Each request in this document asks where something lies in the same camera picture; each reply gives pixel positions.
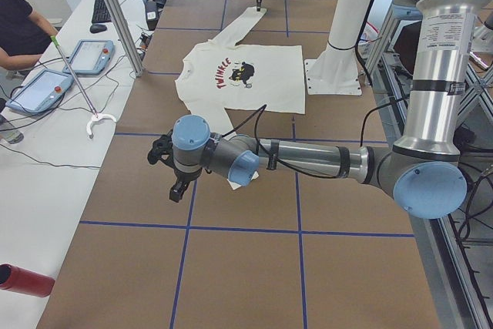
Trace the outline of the near teach pendant tablet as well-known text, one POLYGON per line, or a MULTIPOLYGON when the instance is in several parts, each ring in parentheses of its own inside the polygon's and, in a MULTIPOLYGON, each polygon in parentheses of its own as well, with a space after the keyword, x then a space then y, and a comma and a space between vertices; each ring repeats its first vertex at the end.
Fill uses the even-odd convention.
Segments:
POLYGON ((5 104, 22 113, 42 113, 59 101, 72 86, 73 77, 63 72, 43 69, 5 104))

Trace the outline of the reacher grabber stick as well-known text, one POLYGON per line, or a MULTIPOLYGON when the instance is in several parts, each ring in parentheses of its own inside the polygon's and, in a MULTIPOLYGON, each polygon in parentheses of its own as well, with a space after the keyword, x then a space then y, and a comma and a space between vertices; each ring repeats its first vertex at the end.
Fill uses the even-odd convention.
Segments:
POLYGON ((74 72, 74 70, 70 66, 69 60, 66 58, 65 53, 62 51, 62 48, 61 48, 59 42, 57 41, 56 37, 54 35, 51 35, 50 39, 51 39, 52 43, 55 45, 57 51, 59 52, 59 54, 62 58, 62 61, 65 64, 65 67, 69 70, 70 75, 73 77, 75 84, 79 87, 79 91, 82 93, 84 100, 86 101, 86 103, 89 106, 89 109, 90 109, 90 112, 92 113, 92 116, 86 125, 86 132, 88 134, 88 137, 90 139, 93 139, 94 134, 92 131, 92 127, 95 123, 102 121, 104 119, 111 119, 114 123, 116 123, 117 120, 116 120, 115 116, 113 116, 111 114, 98 113, 97 112, 95 106, 93 105, 92 101, 90 100, 86 91, 84 90, 82 83, 79 81, 79 77, 76 75, 76 73, 74 72))

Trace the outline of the person in dark shirt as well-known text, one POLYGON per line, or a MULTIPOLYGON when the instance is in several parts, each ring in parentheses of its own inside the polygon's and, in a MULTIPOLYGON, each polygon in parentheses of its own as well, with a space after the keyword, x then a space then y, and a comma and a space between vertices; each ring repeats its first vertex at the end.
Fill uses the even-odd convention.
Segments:
POLYGON ((1 67, 33 67, 58 30, 26 0, 1 0, 1 67))

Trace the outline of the teach pendant tablet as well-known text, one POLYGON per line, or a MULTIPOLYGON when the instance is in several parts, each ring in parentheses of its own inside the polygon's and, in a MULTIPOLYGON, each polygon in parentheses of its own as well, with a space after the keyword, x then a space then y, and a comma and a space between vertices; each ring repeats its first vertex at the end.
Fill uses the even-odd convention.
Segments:
POLYGON ((108 65, 114 51, 111 40, 81 39, 68 61, 76 75, 96 76, 108 65))
POLYGON ((72 86, 73 77, 63 72, 43 69, 5 104, 22 113, 42 113, 59 101, 72 86))

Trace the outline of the black keyboard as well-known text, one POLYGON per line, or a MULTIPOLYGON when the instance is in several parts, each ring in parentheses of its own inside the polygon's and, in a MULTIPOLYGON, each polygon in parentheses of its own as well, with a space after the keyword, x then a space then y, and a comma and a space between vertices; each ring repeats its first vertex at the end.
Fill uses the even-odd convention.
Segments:
POLYGON ((105 0, 94 0, 92 10, 92 24, 111 22, 111 15, 106 6, 105 0))

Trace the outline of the black computer mouse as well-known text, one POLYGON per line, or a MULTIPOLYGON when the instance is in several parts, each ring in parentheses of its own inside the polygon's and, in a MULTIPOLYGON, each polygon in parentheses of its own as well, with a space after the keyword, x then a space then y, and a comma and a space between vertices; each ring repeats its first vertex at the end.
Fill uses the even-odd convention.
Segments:
POLYGON ((99 24, 99 23, 91 24, 91 26, 89 28, 89 32, 92 34, 97 34, 100 32, 104 32, 106 30, 107 30, 107 26, 104 24, 99 24))

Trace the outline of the black power adapter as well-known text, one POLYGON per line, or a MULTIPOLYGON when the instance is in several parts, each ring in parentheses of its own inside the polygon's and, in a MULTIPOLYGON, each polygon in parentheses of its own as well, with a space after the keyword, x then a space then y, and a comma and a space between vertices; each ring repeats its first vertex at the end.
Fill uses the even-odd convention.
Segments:
POLYGON ((159 9, 157 3, 153 0, 146 0, 144 3, 144 8, 146 13, 147 28, 150 31, 154 31, 159 21, 159 9))

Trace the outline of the far teach pendant tablet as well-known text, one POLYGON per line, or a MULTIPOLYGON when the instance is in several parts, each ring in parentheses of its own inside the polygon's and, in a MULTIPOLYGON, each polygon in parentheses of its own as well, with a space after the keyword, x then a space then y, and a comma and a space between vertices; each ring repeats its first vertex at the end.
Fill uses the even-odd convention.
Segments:
POLYGON ((111 40, 81 39, 68 61, 76 75, 96 76, 108 65, 114 51, 111 40))

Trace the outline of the red cylinder bottle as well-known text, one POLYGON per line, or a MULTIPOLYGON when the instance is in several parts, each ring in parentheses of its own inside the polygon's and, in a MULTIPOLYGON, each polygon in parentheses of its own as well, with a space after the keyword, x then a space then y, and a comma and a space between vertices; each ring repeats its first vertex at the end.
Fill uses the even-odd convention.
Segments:
POLYGON ((1 289, 35 297, 47 297, 55 280, 11 264, 1 265, 1 289))

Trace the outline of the cream long-sleeve cat shirt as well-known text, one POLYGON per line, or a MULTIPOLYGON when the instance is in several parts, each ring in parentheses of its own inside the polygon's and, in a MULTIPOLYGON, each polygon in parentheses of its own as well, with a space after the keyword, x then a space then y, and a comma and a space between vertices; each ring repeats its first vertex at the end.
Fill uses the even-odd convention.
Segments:
POLYGON ((183 58, 176 79, 178 97, 190 114, 176 121, 175 148, 197 154, 211 133, 231 138, 235 133, 229 109, 305 112, 302 48, 245 45, 243 39, 266 9, 247 8, 222 32, 199 43, 183 58))

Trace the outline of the aluminium frame post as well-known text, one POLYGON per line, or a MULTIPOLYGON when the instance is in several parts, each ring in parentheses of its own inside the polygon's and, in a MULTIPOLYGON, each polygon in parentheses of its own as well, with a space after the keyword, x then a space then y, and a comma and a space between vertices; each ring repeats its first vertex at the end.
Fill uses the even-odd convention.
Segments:
POLYGON ((132 70, 136 77, 140 77, 143 73, 143 63, 136 50, 136 46, 132 39, 128 23, 124 17, 118 0, 104 0, 109 13, 112 17, 112 23, 116 28, 119 40, 122 43, 124 51, 130 61, 132 70))

